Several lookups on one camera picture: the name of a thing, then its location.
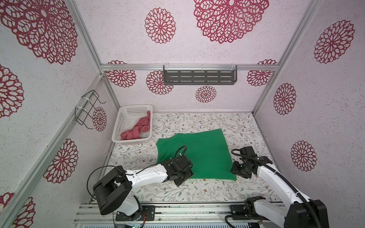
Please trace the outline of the green tank top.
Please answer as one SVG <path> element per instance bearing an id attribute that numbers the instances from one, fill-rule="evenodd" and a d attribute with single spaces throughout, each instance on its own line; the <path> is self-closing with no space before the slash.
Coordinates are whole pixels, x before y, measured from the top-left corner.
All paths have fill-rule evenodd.
<path id="1" fill-rule="evenodd" d="M 156 146 L 158 162 L 174 158 L 180 147 L 187 146 L 184 156 L 193 164 L 194 179 L 237 180 L 231 173 L 232 156 L 222 129 L 160 138 Z"/>

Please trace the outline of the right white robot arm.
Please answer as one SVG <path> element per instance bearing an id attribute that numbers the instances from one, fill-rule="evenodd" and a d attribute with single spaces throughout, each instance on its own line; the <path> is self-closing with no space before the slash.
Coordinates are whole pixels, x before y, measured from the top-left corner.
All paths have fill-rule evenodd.
<path id="1" fill-rule="evenodd" d="M 231 213 L 225 216 L 225 221 L 270 221 L 281 228 L 329 227 L 325 204 L 298 190 L 267 156 L 258 156 L 251 146 L 232 149 L 231 153 L 240 158 L 240 161 L 233 163 L 232 174 L 245 179 L 254 175 L 263 179 L 280 197 L 283 206 L 280 207 L 263 196 L 250 197 L 243 204 L 232 205 Z"/>

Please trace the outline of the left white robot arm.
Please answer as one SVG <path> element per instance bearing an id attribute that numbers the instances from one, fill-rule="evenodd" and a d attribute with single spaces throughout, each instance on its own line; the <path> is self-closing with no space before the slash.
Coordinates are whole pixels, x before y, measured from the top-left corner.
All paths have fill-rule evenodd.
<path id="1" fill-rule="evenodd" d="M 125 170 L 115 166 L 93 186 L 93 194 L 101 215 L 119 212 L 137 220 L 143 207 L 132 190 L 153 183 L 172 181 L 177 187 L 193 176 L 193 163 L 185 156 L 163 161 L 141 170 Z"/>

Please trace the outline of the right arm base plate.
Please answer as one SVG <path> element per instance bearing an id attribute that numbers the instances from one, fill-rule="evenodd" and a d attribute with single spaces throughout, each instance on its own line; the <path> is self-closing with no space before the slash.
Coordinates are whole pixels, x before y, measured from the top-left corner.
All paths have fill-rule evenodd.
<path id="1" fill-rule="evenodd" d="M 230 206 L 231 216 L 234 220 L 239 219 L 257 219 L 257 220 L 268 220 L 264 216 L 260 216 L 255 213 L 252 208 L 247 204 L 233 204 Z"/>

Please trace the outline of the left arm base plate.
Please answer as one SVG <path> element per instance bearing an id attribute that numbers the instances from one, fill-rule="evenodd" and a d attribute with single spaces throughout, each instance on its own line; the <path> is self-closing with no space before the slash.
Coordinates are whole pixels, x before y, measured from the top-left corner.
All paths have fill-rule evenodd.
<path id="1" fill-rule="evenodd" d="M 154 205 L 143 205 L 133 215 L 127 216 L 122 212 L 117 212 L 115 221 L 154 221 L 156 214 L 156 206 Z"/>

